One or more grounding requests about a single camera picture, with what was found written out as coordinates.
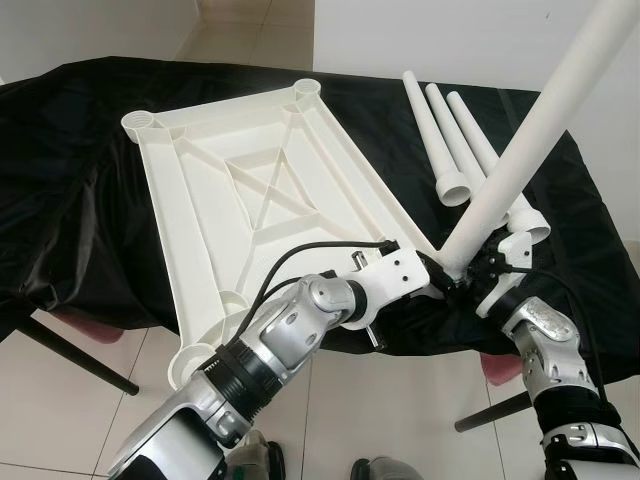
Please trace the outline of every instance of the floor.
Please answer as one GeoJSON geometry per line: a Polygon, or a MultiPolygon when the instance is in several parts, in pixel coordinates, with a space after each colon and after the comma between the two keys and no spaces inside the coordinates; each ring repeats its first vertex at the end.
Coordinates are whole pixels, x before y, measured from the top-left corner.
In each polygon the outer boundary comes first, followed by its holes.
{"type": "Polygon", "coordinates": [[[311,70],[313,8],[314,0],[201,0],[202,24],[178,58],[311,70]]]}
{"type": "MultiPolygon", "coordinates": [[[[180,54],[310,69],[313,0],[203,0],[203,23],[180,54]]],[[[638,244],[629,248],[640,265],[638,244]]],[[[0,346],[0,478],[81,480],[106,476],[128,433],[171,389],[179,340],[162,328],[100,345],[45,313],[49,328],[138,383],[131,397],[20,333],[0,346]]],[[[640,445],[640,377],[607,387],[640,445]]],[[[256,420],[284,448],[288,478],[342,480],[354,460],[385,454],[426,479],[541,480],[533,411],[464,434],[453,423],[523,391],[521,378],[487,385],[478,354],[391,358],[320,352],[256,420]]]]}

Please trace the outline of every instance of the white pipe end cap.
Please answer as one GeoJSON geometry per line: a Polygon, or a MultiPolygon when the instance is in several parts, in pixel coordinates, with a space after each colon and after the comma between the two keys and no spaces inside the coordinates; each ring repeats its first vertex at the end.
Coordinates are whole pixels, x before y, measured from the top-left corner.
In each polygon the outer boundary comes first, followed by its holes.
{"type": "Polygon", "coordinates": [[[510,232],[529,232],[531,243],[541,242],[551,233],[551,227],[538,210],[527,208],[511,212],[507,228],[510,232]]]}
{"type": "Polygon", "coordinates": [[[471,187],[461,172],[452,171],[438,178],[436,192],[444,206],[456,207],[469,200],[471,187]]]}

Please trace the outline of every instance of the black cable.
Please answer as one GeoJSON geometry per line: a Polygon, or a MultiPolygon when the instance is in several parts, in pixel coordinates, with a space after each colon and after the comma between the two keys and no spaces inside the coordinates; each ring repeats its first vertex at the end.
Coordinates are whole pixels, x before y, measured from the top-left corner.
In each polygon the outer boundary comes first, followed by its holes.
{"type": "Polygon", "coordinates": [[[520,267],[512,267],[506,266],[507,272],[513,273],[534,273],[538,275],[542,275],[545,277],[549,277],[560,285],[564,287],[569,296],[573,298],[573,301],[576,305],[576,309],[578,310],[578,315],[582,319],[582,324],[587,332],[587,340],[589,342],[589,348],[593,354],[593,360],[595,363],[595,382],[596,387],[598,388],[598,394],[600,395],[600,399],[607,403],[607,392],[604,389],[604,379],[602,375],[602,365],[600,363],[600,353],[598,351],[598,343],[596,341],[595,332],[593,331],[593,324],[591,323],[591,319],[587,313],[587,309],[584,306],[584,303],[580,299],[580,296],[576,293],[576,291],[560,276],[555,273],[547,272],[546,270],[538,270],[536,268],[520,268],[520,267]]]}
{"type": "Polygon", "coordinates": [[[262,302],[260,303],[262,304],[266,302],[269,299],[269,297],[271,297],[271,295],[276,293],[278,290],[286,287],[287,285],[291,285],[292,283],[296,283],[301,278],[302,277],[293,277],[293,278],[289,278],[288,280],[285,280],[284,282],[280,282],[278,285],[276,285],[275,287],[273,287],[271,290],[269,290],[267,293],[264,294],[264,297],[262,297],[262,302]]]}
{"type": "Polygon", "coordinates": [[[282,257],[280,257],[278,261],[273,264],[273,266],[271,267],[271,270],[269,270],[269,273],[265,277],[264,282],[262,282],[262,285],[260,286],[260,290],[258,290],[256,298],[253,300],[253,304],[251,305],[249,312],[247,312],[247,315],[244,317],[244,319],[242,319],[242,323],[240,323],[238,330],[236,331],[233,338],[229,341],[229,343],[234,342],[235,340],[240,338],[240,335],[242,335],[245,332],[245,330],[251,323],[253,316],[256,314],[256,311],[258,310],[260,305],[262,305],[262,303],[264,302],[265,292],[267,290],[267,287],[269,286],[269,283],[271,283],[271,280],[273,280],[273,277],[275,276],[276,272],[284,264],[284,262],[286,262],[289,258],[294,256],[296,253],[302,252],[304,250],[311,250],[312,248],[336,248],[336,247],[383,248],[391,244],[393,244],[391,240],[386,240],[384,242],[336,241],[336,242],[305,243],[303,245],[298,245],[297,247],[292,248],[287,253],[282,255],[282,257]]]}

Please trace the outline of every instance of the black tablecloth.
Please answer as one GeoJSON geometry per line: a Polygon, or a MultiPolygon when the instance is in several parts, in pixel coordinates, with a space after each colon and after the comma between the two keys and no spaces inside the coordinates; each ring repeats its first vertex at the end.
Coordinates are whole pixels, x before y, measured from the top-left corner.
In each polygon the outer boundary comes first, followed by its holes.
{"type": "MultiPolygon", "coordinates": [[[[138,146],[120,127],[133,110],[166,111],[322,83],[322,98],[436,246],[460,216],[435,194],[402,82],[223,64],[105,58],[0,88],[0,338],[34,307],[123,328],[177,324],[138,146]]],[[[537,94],[456,89],[500,153],[537,94]]],[[[615,158],[602,161],[615,161],[615,158]]],[[[640,372],[640,281],[579,151],[565,134],[525,191],[551,224],[535,266],[564,277],[595,323],[605,377],[640,372]]],[[[531,292],[571,314],[562,288],[530,275],[531,292]]],[[[468,302],[420,297],[378,319],[395,355],[513,345],[468,302]]],[[[370,351],[337,329],[325,348],[370,351]]]]}

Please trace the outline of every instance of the metal leg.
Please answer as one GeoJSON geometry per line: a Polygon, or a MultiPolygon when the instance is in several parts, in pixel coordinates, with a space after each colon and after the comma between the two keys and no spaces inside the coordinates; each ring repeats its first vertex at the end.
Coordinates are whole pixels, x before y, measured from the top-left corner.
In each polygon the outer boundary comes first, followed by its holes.
{"type": "Polygon", "coordinates": [[[31,317],[21,319],[16,330],[129,395],[135,395],[140,390],[135,383],[114,372],[31,317]]]}
{"type": "Polygon", "coordinates": [[[531,399],[528,392],[522,392],[515,397],[511,397],[504,402],[500,402],[489,408],[482,410],[481,412],[474,413],[462,420],[458,420],[454,425],[457,432],[466,432],[472,428],[485,425],[499,420],[504,417],[508,417],[511,414],[518,413],[531,406],[531,399]]]}

